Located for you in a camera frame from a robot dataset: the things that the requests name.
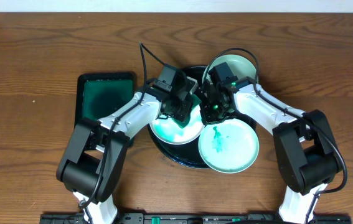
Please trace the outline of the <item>green scouring sponge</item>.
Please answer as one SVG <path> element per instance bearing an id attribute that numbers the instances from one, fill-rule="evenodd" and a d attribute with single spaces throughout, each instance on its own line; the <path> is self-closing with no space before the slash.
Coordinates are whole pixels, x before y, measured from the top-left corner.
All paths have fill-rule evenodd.
<path id="1" fill-rule="evenodd" d="M 193 95 L 189 95 L 188 97 L 188 100 L 191 101 L 192 103 L 192 107 L 191 107 L 191 110 L 190 112 L 188 113 L 188 115 L 185 117 L 184 121 L 179 121 L 179 120 L 176 120 L 174 119 L 174 121 L 177 123 L 177 125 L 180 127 L 180 128 L 185 128 L 191 121 L 193 115 L 194 115 L 194 110 L 197 106 L 199 106 L 199 104 L 201 103 L 201 100 L 199 99 L 199 97 L 197 97 L 195 94 Z"/>

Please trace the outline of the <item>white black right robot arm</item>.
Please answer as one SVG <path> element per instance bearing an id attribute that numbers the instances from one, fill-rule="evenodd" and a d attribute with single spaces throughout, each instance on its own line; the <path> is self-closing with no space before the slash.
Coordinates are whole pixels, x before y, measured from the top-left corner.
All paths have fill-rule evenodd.
<path id="1" fill-rule="evenodd" d="M 346 171 L 325 114 L 290 107 L 251 78 L 216 85 L 206 81 L 200 105 L 205 127 L 198 149 L 204 162 L 222 173 L 249 168 L 260 149 L 248 116 L 273 137 L 276 161 L 287 188 L 278 215 L 284 222 L 309 223 L 321 194 L 335 175 Z"/>

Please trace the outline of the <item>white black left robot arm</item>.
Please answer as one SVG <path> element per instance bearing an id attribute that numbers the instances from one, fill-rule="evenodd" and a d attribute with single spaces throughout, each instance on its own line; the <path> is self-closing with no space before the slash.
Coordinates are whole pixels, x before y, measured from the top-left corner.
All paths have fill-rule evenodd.
<path id="1" fill-rule="evenodd" d="M 87 223 L 113 223 L 118 213 L 112 193 L 120 179 L 128 144 L 161 115 L 184 121 L 197 89 L 195 79 L 180 84 L 158 80 L 138 88 L 119 110 L 96 121 L 83 118 L 74 127 L 56 177 L 78 198 Z"/>

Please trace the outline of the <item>white plate green stain front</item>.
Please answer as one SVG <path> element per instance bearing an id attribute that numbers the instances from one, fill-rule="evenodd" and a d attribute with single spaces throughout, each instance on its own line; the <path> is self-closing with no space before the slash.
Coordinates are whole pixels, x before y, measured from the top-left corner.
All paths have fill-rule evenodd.
<path id="1" fill-rule="evenodd" d="M 260 144 L 254 129 L 234 118 L 207 125 L 199 136 L 198 148 L 201 158 L 211 169 L 234 174 L 256 161 Z"/>

